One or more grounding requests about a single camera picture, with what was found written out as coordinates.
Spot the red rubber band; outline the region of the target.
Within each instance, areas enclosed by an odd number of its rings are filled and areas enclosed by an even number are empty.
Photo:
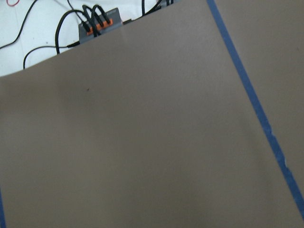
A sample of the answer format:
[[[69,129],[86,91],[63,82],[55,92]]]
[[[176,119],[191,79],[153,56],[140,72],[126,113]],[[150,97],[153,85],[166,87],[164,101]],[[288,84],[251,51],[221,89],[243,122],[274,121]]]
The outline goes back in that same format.
[[[9,7],[15,7],[16,5],[18,5],[20,2],[20,0],[6,0],[6,4]]]

